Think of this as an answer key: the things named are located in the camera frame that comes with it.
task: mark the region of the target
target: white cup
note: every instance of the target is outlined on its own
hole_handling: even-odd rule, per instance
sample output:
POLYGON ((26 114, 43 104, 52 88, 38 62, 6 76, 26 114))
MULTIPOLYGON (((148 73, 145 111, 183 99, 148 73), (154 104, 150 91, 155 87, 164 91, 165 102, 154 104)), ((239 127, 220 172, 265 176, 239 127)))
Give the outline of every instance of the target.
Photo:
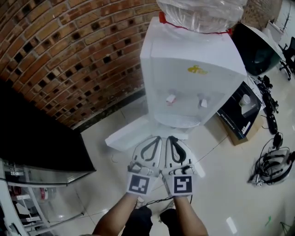
POLYGON ((239 102, 239 105, 245 106, 245 105, 249 104, 250 101, 251 101, 250 97, 248 95, 244 94, 244 96, 242 97, 242 99, 239 102))

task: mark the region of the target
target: leg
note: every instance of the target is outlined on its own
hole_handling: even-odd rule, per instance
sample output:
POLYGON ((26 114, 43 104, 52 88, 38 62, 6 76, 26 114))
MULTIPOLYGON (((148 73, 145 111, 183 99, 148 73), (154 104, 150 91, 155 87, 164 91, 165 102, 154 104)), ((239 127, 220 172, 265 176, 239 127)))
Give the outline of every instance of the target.
POLYGON ((183 235, 179 221, 177 219, 177 213, 176 210, 173 208, 170 208, 166 211, 164 211, 162 214, 160 214, 161 221, 167 225, 169 229, 170 236, 181 236, 183 235))
POLYGON ((152 211, 146 206, 133 210, 122 236, 149 236, 149 232, 153 226, 151 216, 152 211))

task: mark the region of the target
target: white panel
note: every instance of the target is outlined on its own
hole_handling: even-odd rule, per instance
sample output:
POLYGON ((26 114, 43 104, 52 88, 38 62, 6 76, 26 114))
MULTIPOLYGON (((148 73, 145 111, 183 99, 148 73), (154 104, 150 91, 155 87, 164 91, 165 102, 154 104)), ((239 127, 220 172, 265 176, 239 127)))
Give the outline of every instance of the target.
POLYGON ((106 139, 106 144, 119 151, 127 151, 152 134, 147 115, 144 115, 127 126, 119 129, 106 139))

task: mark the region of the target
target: yellow logo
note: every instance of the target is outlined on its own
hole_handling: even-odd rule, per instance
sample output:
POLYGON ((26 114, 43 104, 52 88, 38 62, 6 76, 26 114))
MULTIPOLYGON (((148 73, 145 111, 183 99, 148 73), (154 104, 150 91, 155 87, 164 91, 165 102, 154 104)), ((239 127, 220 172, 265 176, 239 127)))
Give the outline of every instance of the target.
POLYGON ((191 73, 198 73, 198 74, 201 74, 201 75, 205 75, 207 74, 208 72, 207 71, 204 71, 203 69, 199 68, 198 65, 194 65, 193 67, 190 67, 188 68, 188 71, 191 72, 191 73))

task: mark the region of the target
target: cardboard box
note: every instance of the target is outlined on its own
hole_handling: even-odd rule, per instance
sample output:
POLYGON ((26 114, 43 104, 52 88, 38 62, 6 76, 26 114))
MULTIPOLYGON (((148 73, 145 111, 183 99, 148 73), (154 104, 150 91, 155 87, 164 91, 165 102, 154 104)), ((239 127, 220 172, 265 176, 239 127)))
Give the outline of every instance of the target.
POLYGON ((222 121, 222 124, 224 125, 227 133, 229 134, 231 142, 234 146, 249 141, 257 133, 257 131, 263 126, 263 123, 264 123, 262 117, 258 114, 257 118, 255 119, 246 137, 239 140, 237 136, 235 135, 235 133, 231 130, 231 128, 224 122, 224 120, 222 118, 220 118, 220 120, 222 121))
POLYGON ((251 88, 243 82, 227 102, 217 111, 238 140, 245 139, 261 108, 261 102, 251 88), (244 95, 248 95, 250 103, 240 106, 244 95))

